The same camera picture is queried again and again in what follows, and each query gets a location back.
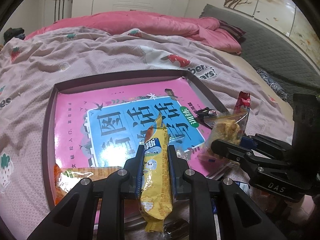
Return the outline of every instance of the gray bedspread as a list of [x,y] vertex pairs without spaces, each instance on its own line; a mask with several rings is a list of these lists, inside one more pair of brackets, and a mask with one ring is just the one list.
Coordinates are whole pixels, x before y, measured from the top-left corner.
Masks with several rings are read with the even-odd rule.
[[254,69],[262,68],[289,94],[293,106],[294,93],[320,93],[320,75],[313,66],[285,39],[229,10],[207,4],[200,17],[215,17],[246,32],[241,42],[242,54]]

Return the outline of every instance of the strawberry print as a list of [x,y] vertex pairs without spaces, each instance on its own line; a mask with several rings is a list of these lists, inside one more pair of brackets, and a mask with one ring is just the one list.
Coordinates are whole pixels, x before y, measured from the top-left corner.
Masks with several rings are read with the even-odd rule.
[[19,54],[20,54],[19,47],[13,48],[11,52],[11,62],[13,62],[17,58],[17,56],[19,56]]
[[10,156],[3,153],[0,157],[0,192],[4,193],[5,188],[10,183],[10,175],[13,172],[13,163]]
[[178,61],[180,63],[180,67],[186,67],[190,64],[190,60],[187,60],[183,57],[171,54],[169,56],[161,58],[162,60],[170,60],[172,63]]
[[134,30],[128,33],[129,36],[134,36],[138,38],[142,38],[142,33],[138,30]]
[[68,35],[67,35],[67,39],[68,39],[68,40],[74,39],[75,36],[76,36],[75,34],[68,34]]
[[0,95],[2,94],[4,88],[5,88],[5,86],[3,86],[2,88],[0,88]]

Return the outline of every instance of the das logo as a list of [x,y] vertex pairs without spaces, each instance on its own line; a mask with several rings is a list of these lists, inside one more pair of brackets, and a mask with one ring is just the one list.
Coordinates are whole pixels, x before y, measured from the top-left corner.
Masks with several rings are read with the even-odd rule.
[[279,192],[284,192],[285,187],[280,188],[279,190],[279,185],[275,186],[272,182],[269,184],[268,188],[272,188],[275,191],[279,191]]

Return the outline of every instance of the pink blanket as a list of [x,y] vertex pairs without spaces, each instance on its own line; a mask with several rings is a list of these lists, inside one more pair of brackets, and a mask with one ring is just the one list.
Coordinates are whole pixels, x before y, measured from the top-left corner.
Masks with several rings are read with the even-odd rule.
[[142,11],[114,11],[63,19],[29,34],[26,40],[48,31],[78,26],[95,28],[111,35],[138,28],[152,35],[179,35],[225,52],[241,52],[240,44],[227,31],[219,29],[219,21],[215,18],[181,18]]

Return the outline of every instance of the clothing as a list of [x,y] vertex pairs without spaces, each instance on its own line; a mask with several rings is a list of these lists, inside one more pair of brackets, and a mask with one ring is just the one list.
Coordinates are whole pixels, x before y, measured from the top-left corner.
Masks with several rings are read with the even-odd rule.
[[7,29],[4,34],[3,34],[3,38],[4,38],[4,45],[11,40],[13,37],[18,36],[19,34],[23,34],[24,33],[24,29],[22,28],[9,28]]
[[18,38],[18,39],[20,39],[20,40],[24,40],[25,37],[26,37],[26,36],[25,36],[23,33],[15,36],[15,38]]
[[283,100],[287,101],[288,93],[284,91],[284,89],[279,85],[278,82],[274,81],[267,72],[263,69],[258,69],[257,73],[262,77],[262,79],[272,88],[274,92]]

